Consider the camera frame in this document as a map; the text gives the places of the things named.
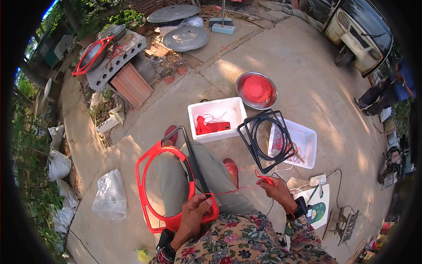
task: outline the power strip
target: power strip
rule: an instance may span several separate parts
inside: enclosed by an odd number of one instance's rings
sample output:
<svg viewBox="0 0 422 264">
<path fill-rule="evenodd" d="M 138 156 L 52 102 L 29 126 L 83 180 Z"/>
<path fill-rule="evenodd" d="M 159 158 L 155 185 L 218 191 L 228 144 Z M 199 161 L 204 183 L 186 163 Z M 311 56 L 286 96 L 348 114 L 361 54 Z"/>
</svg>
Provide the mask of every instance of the power strip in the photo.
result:
<svg viewBox="0 0 422 264">
<path fill-rule="evenodd" d="M 325 184 L 327 182 L 327 175 L 321 174 L 318 176 L 313 176 L 309 179 L 311 187 L 317 186 L 318 184 Z"/>
</svg>

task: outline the concrete ground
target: concrete ground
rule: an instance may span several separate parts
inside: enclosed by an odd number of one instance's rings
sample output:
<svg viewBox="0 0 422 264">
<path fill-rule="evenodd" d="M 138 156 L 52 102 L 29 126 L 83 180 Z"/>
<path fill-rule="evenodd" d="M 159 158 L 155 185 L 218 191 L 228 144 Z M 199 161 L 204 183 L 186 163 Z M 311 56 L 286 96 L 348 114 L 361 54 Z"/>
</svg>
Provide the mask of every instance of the concrete ground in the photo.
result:
<svg viewBox="0 0 422 264">
<path fill-rule="evenodd" d="M 352 238 L 337 246 L 338 236 L 329 233 L 322 246 L 339 263 L 345 263 L 358 244 L 376 236 L 387 214 L 393 188 L 381 191 L 376 176 L 382 169 L 382 152 L 387 150 L 385 137 L 375 129 L 378 117 L 362 115 L 350 97 L 360 97 L 369 82 L 352 65 L 338 68 L 334 63 L 336 48 L 306 22 L 290 17 L 267 30 L 260 29 L 204 66 L 178 76 L 173 85 L 160 83 L 149 101 L 125 120 L 112 136 L 115 144 L 105 148 L 98 139 L 93 123 L 86 114 L 79 85 L 67 77 L 62 89 L 63 115 L 70 151 L 83 183 L 83 199 L 70 226 L 67 248 L 78 263 L 127 263 L 136 248 L 155 248 L 141 209 L 135 178 L 135 163 L 142 154 L 163 137 L 169 125 L 183 125 L 190 136 L 187 107 L 206 98 L 216 100 L 236 96 L 235 81 L 248 71 L 258 71 L 277 85 L 280 99 L 273 107 L 286 119 L 317 133 L 315 167 L 295 166 L 280 174 L 290 186 L 319 174 L 329 174 L 337 167 L 340 174 L 327 179 L 330 185 L 329 212 L 338 215 L 336 205 L 360 210 Z M 258 112 L 248 110 L 248 116 Z M 262 131 L 268 140 L 269 131 Z M 257 168 L 242 139 L 234 137 L 206 145 L 221 159 L 232 158 L 238 167 L 240 186 L 254 185 Z M 147 175 L 148 196 L 157 212 L 163 213 L 158 175 L 150 166 Z M 280 164 L 277 169 L 287 169 Z M 92 212 L 97 180 L 112 169 L 122 174 L 127 196 L 127 216 L 109 221 Z M 267 213 L 271 200 L 264 191 L 243 191 L 255 206 Z M 275 207 L 268 215 L 278 232 L 284 232 L 285 213 Z M 322 238 L 327 225 L 316 230 Z"/>
</svg>

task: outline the three-wheeled vehicle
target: three-wheeled vehicle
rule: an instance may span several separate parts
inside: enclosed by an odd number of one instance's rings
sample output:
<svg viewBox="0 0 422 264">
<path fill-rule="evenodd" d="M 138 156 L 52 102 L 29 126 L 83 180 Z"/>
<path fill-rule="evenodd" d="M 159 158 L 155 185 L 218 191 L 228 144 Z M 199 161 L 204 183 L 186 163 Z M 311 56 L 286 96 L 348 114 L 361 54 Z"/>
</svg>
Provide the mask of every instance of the three-wheeled vehicle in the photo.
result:
<svg viewBox="0 0 422 264">
<path fill-rule="evenodd" d="M 324 23 L 322 34 L 340 52 L 337 66 L 350 62 L 366 77 L 387 59 L 393 36 L 385 18 L 368 0 L 308 0 L 313 17 Z"/>
</svg>

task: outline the gray pants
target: gray pants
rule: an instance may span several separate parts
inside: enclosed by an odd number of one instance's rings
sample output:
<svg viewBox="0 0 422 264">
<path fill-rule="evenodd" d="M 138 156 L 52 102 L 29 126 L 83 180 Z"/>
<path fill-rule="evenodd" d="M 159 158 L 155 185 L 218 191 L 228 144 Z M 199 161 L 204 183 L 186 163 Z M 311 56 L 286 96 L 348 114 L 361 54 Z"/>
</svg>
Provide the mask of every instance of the gray pants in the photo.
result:
<svg viewBox="0 0 422 264">
<path fill-rule="evenodd" d="M 225 193 L 236 190 L 230 181 L 229 171 L 214 153 L 205 145 L 192 142 L 198 165 L 201 168 L 208 189 L 212 193 Z M 186 144 L 181 151 L 188 156 Z M 165 215 L 175 216 L 181 212 L 182 204 L 187 201 L 189 182 L 186 168 L 178 157 L 170 152 L 160 154 L 158 157 L 158 174 L 160 175 L 161 194 L 164 201 Z M 199 181 L 195 181 L 197 189 L 202 192 Z M 219 194 L 215 196 L 219 205 L 220 214 L 257 214 L 255 206 L 239 192 Z"/>
<path fill-rule="evenodd" d="M 383 109 L 394 106 L 396 103 L 398 103 L 398 97 L 394 87 L 391 85 L 390 77 L 382 79 L 359 98 L 360 107 L 365 108 L 371 105 L 366 110 L 372 115 L 379 114 Z"/>
</svg>

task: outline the white plastic box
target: white plastic box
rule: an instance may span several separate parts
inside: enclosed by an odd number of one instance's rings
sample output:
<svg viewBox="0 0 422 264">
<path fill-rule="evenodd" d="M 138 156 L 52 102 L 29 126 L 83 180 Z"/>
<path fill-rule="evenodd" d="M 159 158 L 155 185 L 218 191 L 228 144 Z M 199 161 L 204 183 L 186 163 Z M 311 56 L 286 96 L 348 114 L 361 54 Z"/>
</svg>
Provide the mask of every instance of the white plastic box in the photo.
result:
<svg viewBox="0 0 422 264">
<path fill-rule="evenodd" d="M 295 166 L 312 169 L 315 166 L 315 158 L 317 156 L 317 133 L 306 126 L 299 125 L 287 119 L 284 119 L 284 122 L 286 123 L 291 140 L 296 144 L 298 149 L 300 149 L 299 154 L 305 164 L 303 164 L 297 156 L 293 156 L 283 162 L 293 164 L 292 161 L 294 161 Z M 270 157 L 272 157 L 271 152 L 273 145 L 275 144 L 275 140 L 277 139 L 275 138 L 275 130 L 276 125 L 273 124 L 271 126 L 270 140 L 268 144 L 268 156 Z"/>
<path fill-rule="evenodd" d="M 165 35 L 167 35 L 167 33 L 169 33 L 170 31 L 183 27 L 185 22 L 186 22 L 186 19 L 182 20 L 182 22 L 180 22 L 180 24 L 177 26 L 159 27 L 158 29 L 160 30 L 160 35 L 162 37 L 165 37 Z"/>
<path fill-rule="evenodd" d="M 187 110 L 189 113 L 192 138 L 193 140 L 202 143 L 239 136 L 237 127 L 243 123 L 244 119 L 248 117 L 240 97 L 191 104 L 187 107 Z M 197 135 L 196 119 L 200 114 L 211 114 L 214 116 L 214 118 L 220 118 L 222 116 L 222 118 L 217 120 L 217 122 L 230 122 L 230 129 Z"/>
</svg>

